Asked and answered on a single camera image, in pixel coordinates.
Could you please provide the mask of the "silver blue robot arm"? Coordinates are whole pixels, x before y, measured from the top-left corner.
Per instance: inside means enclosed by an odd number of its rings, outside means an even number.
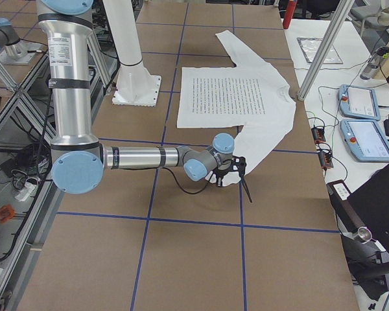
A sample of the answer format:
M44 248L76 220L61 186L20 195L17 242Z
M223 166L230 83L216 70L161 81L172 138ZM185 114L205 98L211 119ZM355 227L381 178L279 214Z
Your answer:
M34 56L47 55L43 43L21 39L11 22L0 17L0 62L4 65L28 65Z
M91 129L91 91L88 76L88 41L93 34L91 1L38 1L39 25L47 35L56 135L51 141L56 186L70 194L93 190L104 170L148 170L182 167L193 181L208 175L223 177L235 164L234 140L226 133L215 136L200 152L174 148L105 147ZM108 1L105 11L119 55L117 104L153 106L161 78L143 65L132 5Z

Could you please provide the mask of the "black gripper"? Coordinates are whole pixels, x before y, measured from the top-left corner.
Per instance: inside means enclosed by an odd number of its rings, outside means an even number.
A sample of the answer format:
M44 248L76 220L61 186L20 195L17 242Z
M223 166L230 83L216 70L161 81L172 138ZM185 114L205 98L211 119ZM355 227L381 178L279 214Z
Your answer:
M223 178L230 172L230 165L224 165L221 167L217 167L213 170L213 174L215 175L216 181L215 185L217 187L223 187Z

